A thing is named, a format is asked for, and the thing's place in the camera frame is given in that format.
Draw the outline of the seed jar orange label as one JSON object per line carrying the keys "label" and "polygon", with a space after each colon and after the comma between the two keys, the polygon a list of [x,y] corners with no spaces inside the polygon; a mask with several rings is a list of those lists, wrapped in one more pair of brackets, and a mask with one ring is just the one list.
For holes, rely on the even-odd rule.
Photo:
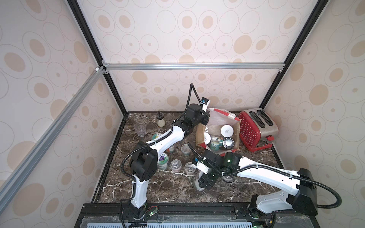
{"label": "seed jar orange label", "polygon": [[188,162],[185,164],[184,170],[187,175],[193,175],[196,171],[196,167],[192,164],[192,162]]}

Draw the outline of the wide jar purple flower label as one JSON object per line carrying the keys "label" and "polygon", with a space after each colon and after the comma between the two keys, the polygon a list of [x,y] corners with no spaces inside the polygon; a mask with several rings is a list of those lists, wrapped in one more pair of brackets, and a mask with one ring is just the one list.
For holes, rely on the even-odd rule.
{"label": "wide jar purple flower label", "polygon": [[157,161],[157,168],[159,170],[166,170],[168,168],[169,157],[168,154],[162,153]]}

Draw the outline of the red burlap canvas bag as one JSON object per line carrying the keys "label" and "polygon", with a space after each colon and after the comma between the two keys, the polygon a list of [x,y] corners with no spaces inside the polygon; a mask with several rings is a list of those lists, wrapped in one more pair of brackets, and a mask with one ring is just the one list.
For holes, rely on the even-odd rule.
{"label": "red burlap canvas bag", "polygon": [[235,141],[235,146],[233,149],[226,149],[221,147],[218,151],[220,153],[227,152],[236,152],[240,148],[240,123],[241,119],[237,117],[234,113],[228,112],[227,110],[218,109],[218,108],[209,108],[207,111],[210,112],[210,118],[207,125],[198,124],[196,128],[196,143],[197,147],[201,147],[203,149],[210,149],[210,144],[206,145],[204,143],[204,133],[207,132],[212,135],[221,136],[220,129],[223,125],[231,125],[234,129],[234,134],[231,137]]}

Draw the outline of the seed jar green label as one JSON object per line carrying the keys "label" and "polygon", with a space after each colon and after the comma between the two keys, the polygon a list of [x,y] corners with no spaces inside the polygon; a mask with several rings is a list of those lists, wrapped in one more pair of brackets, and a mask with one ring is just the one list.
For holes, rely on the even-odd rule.
{"label": "seed jar green label", "polygon": [[181,152],[184,156],[189,156],[191,153],[191,149],[188,144],[183,144],[181,146]]}

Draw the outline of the wide jar dark lid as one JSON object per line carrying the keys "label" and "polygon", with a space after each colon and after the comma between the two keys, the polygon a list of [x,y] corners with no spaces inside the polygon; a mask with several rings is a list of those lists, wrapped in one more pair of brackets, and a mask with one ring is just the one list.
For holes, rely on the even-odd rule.
{"label": "wide jar dark lid", "polygon": [[197,189],[198,191],[203,191],[205,190],[205,188],[202,188],[199,186],[199,176],[196,176],[195,179],[193,180],[193,186],[195,189]]}

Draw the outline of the small jar red label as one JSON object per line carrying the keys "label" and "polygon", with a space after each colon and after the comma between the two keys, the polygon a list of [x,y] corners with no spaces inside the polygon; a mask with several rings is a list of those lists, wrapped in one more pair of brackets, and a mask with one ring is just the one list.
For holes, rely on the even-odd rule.
{"label": "small jar red label", "polygon": [[170,167],[174,173],[179,173],[182,169],[182,162],[179,159],[174,159],[171,161]]}

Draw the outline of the wide jar white bottom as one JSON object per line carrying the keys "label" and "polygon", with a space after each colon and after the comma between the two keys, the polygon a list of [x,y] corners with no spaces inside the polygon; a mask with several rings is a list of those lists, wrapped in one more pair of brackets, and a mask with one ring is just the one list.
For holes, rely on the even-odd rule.
{"label": "wide jar white bottom", "polygon": [[231,125],[228,124],[223,125],[220,129],[220,134],[224,138],[230,138],[234,134],[234,129]]}

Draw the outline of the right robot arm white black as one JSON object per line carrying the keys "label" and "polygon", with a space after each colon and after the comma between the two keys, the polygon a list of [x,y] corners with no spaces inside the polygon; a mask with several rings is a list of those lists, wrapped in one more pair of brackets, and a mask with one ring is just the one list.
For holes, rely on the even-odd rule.
{"label": "right robot arm white black", "polygon": [[[341,205],[340,195],[332,188],[313,180],[311,172],[301,168],[297,171],[283,170],[264,165],[237,153],[226,153],[224,156],[205,150],[203,154],[193,149],[196,159],[194,165],[200,170],[196,181],[197,189],[211,189],[219,178],[233,182],[235,177],[254,179],[279,189],[267,195],[253,195],[248,211],[251,214],[273,211],[295,210],[309,216],[316,216],[318,209],[333,209]],[[331,194],[336,202],[330,205],[317,203],[317,187]]]}

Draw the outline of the seed jar sunflower label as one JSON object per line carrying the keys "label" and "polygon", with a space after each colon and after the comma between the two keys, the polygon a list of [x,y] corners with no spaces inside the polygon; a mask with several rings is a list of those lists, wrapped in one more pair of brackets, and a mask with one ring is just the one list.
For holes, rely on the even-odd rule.
{"label": "seed jar sunflower label", "polygon": [[162,134],[161,133],[155,133],[153,136],[152,136],[152,140],[155,140],[157,138],[159,138]]}

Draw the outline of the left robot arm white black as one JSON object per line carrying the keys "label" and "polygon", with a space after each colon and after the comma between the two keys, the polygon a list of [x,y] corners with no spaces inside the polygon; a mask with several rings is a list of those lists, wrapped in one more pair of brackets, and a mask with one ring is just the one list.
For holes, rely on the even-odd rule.
{"label": "left robot arm white black", "polygon": [[210,100],[199,98],[193,84],[189,86],[187,103],[183,113],[170,125],[170,129],[149,142],[140,141],[134,150],[121,162],[121,173],[132,180],[131,198],[128,199],[134,209],[141,209],[147,202],[149,180],[157,171],[158,159],[169,147],[183,140],[199,125],[207,125],[210,114]]}

